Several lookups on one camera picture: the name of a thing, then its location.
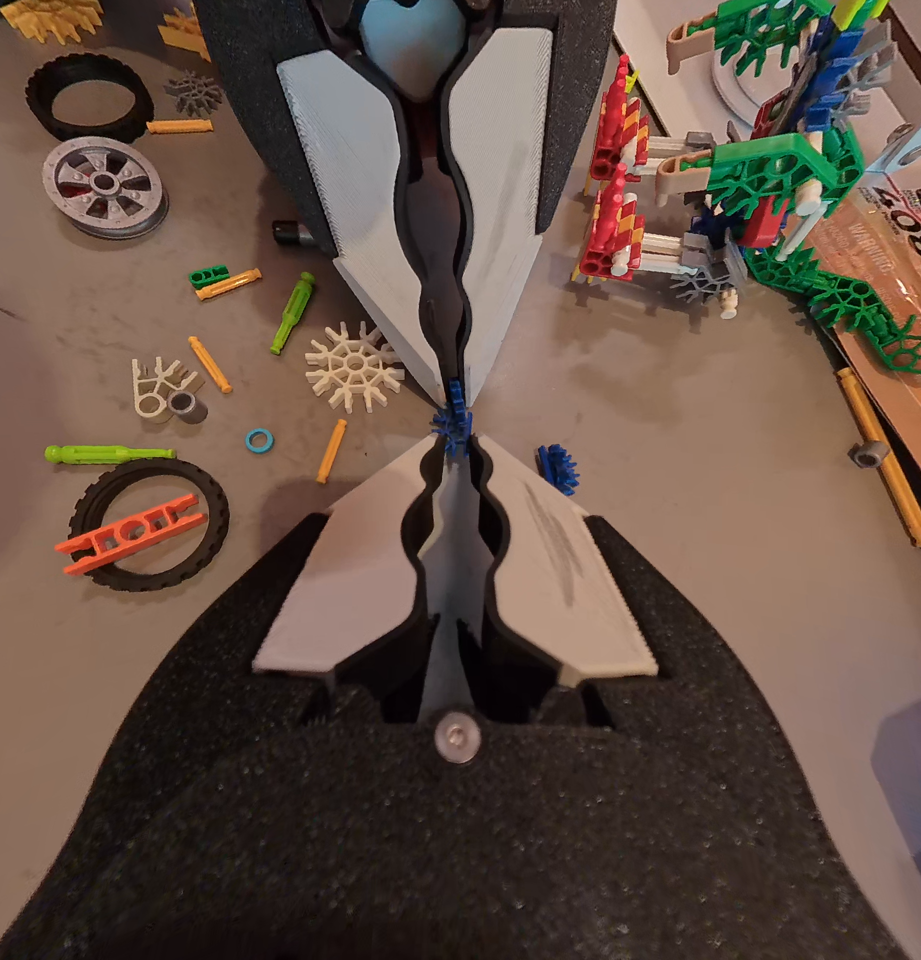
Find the long yellow rod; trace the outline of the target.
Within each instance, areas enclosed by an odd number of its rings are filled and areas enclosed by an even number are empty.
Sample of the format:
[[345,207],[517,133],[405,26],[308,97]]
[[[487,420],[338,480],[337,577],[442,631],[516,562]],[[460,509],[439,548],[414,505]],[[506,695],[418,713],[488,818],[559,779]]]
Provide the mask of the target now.
[[875,414],[875,409],[852,367],[844,366],[837,370],[839,387],[860,430],[862,440],[879,440],[887,443],[890,456],[877,469],[886,485],[886,489],[901,521],[907,529],[912,543],[921,548],[921,506],[900,465],[899,459],[890,446],[887,436]]

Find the silver wheel hub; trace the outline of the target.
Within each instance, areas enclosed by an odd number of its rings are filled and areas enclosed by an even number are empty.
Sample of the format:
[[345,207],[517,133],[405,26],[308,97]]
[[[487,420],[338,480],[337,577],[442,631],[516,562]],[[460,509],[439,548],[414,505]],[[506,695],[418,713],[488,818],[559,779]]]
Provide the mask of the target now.
[[113,240],[151,232],[169,210],[154,165],[117,140],[84,136],[60,143],[42,168],[46,195],[85,234]]

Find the yellow snowflake connector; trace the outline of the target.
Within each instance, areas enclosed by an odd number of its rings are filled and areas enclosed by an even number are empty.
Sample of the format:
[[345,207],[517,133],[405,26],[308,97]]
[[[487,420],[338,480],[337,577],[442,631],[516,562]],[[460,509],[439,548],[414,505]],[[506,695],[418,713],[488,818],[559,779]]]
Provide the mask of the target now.
[[103,26],[99,1],[16,1],[0,6],[9,26],[26,40],[41,44],[54,37],[61,45],[82,43],[81,31],[92,36]]
[[198,54],[207,63],[211,62],[201,30],[199,19],[193,6],[189,11],[178,7],[173,13],[164,14],[163,23],[157,27],[162,42],[168,47]]

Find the lime green rod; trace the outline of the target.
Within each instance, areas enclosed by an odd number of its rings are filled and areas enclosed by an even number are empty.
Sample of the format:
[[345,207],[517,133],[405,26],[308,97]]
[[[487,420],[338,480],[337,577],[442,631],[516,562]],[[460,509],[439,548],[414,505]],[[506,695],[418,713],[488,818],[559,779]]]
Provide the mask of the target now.
[[282,354],[294,328],[300,322],[303,313],[310,301],[316,285],[315,276],[309,271],[303,271],[295,283],[286,306],[282,312],[281,322],[272,341],[270,352],[279,356]]
[[174,460],[177,451],[165,448],[131,448],[123,445],[49,445],[46,462],[54,465],[120,465],[140,460]]

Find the white snowflake connector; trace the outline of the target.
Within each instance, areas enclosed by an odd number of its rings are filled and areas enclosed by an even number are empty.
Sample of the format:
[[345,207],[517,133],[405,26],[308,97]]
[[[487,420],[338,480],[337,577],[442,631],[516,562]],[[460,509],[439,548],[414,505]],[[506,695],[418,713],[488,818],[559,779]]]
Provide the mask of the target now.
[[405,370],[392,346],[382,342],[381,330],[369,329],[362,321],[358,334],[351,336],[341,322],[338,331],[326,327],[324,334],[328,342],[311,340],[311,351],[305,354],[308,365],[316,367],[306,372],[313,393],[317,397],[330,393],[330,407],[343,404],[347,414],[352,413],[356,398],[362,399],[367,413],[372,413],[375,403],[387,406],[384,390],[399,393]]

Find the white fan-shaped connector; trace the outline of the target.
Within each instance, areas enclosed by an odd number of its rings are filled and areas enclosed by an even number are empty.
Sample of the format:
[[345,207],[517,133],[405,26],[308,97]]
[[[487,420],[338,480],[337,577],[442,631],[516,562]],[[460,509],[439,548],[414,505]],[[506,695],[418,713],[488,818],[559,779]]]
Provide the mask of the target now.
[[153,372],[138,359],[131,361],[134,409],[139,417],[152,424],[162,424],[174,413],[169,408],[169,398],[177,391],[196,393],[203,385],[203,376],[196,370],[188,371],[181,361],[164,365],[161,357],[155,358]]

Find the orange ladder connector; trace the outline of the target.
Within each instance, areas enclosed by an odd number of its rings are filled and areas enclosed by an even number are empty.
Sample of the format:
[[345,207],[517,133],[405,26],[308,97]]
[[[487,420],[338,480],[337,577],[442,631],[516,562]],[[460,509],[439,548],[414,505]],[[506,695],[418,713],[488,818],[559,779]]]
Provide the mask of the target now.
[[200,501],[189,493],[147,510],[131,514],[85,534],[56,544],[54,551],[80,558],[64,568],[70,576],[83,575],[156,546],[192,530],[209,519],[207,513],[190,512]]

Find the brown cardboard box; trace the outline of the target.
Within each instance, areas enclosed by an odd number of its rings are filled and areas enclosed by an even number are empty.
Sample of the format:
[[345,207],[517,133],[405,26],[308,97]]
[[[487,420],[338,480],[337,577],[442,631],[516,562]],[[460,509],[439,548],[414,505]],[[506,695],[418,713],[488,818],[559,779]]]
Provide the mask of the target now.
[[[615,38],[640,72],[640,85],[668,136],[690,131],[724,140],[734,123],[747,137],[761,105],[790,83],[792,66],[781,69],[779,53],[768,53],[761,77],[741,77],[733,63],[720,64],[720,52],[686,60],[667,73],[665,41],[684,21],[705,17],[717,2],[618,2]],[[863,164],[874,166],[832,216],[819,222],[803,243],[814,249],[818,267],[867,282],[899,328],[909,326],[900,360],[907,363],[921,341],[921,157],[881,171],[879,156],[902,117],[888,94],[871,92],[870,111],[853,120]],[[836,325],[838,341],[873,402],[888,420],[921,472],[921,375],[889,367],[861,330]]]

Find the small blue snowflake connector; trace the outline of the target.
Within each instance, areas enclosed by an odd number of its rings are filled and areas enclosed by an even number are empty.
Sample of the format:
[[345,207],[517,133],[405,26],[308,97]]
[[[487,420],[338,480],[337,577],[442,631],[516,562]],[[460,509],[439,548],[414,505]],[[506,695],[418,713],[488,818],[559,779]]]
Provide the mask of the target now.
[[467,458],[472,425],[473,414],[467,409],[462,381],[451,378],[445,406],[439,408],[431,420],[431,431],[445,438],[447,456]]
[[543,479],[564,496],[574,496],[580,484],[580,475],[576,461],[565,447],[559,443],[549,446],[541,445],[536,450],[535,459]]

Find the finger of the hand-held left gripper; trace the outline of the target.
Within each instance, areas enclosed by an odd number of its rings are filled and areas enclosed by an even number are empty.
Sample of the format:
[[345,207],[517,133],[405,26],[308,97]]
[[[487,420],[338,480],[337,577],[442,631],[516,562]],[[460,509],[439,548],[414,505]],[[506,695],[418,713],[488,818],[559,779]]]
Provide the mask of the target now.
[[552,44],[542,27],[493,30],[454,68],[442,94],[443,144],[462,214],[454,271],[468,405],[491,372],[541,246]]
[[407,101],[364,54],[277,65],[336,248],[334,267],[418,385],[446,402],[458,375],[451,183],[424,165]]

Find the black rubber tyre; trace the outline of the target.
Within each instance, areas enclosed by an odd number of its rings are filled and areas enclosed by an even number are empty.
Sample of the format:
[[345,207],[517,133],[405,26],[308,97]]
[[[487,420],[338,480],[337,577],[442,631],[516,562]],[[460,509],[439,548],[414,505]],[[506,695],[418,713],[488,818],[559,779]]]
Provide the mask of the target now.
[[[94,126],[59,120],[54,103],[61,91],[90,81],[109,82],[132,93],[131,110],[116,121]],[[132,143],[155,119],[155,104],[142,78],[127,64],[105,54],[67,54],[48,61],[30,76],[24,95],[38,122],[58,141],[95,137]]]
[[229,527],[227,495],[209,473],[190,462],[180,460],[148,459],[126,462],[103,474],[85,490],[83,497],[76,503],[70,518],[68,540],[107,525],[102,524],[102,520],[119,495],[142,481],[162,476],[187,482],[192,490],[186,495],[198,495],[198,503],[189,512],[208,515],[207,522],[200,525],[205,525],[206,531],[198,546],[189,556],[164,571],[140,573],[123,569],[116,561],[82,575],[116,592],[151,593],[177,586],[193,578],[213,561],[225,541]]

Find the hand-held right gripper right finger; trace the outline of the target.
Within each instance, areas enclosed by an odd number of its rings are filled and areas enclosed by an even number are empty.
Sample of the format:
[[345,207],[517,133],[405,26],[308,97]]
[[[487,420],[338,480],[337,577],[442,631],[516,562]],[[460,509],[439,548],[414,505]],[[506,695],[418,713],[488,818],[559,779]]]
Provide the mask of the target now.
[[539,667],[551,675],[542,687],[657,676],[589,513],[491,438],[471,441],[470,469],[493,555],[481,629],[488,661]]

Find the grey snowflake connector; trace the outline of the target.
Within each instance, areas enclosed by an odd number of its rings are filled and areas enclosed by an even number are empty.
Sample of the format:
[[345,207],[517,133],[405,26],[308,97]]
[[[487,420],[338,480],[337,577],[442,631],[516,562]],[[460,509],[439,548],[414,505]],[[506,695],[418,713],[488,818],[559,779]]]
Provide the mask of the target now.
[[164,84],[177,114],[189,118],[207,118],[224,102],[224,92],[212,77],[185,70]]

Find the pale blue plastic plate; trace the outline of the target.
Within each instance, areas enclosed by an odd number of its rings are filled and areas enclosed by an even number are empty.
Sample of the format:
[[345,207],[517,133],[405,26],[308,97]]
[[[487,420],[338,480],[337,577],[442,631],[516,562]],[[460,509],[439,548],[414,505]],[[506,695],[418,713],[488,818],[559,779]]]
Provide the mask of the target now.
[[867,164],[860,186],[895,193],[921,188],[921,122],[902,124],[886,138],[883,150]]

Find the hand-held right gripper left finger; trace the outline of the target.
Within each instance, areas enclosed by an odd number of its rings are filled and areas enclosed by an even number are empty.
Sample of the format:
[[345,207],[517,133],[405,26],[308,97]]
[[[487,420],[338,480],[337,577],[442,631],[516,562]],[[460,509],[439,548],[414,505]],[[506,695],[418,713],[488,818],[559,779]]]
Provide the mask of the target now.
[[441,443],[423,438],[328,510],[254,671],[340,675],[426,609],[419,551],[434,526]]

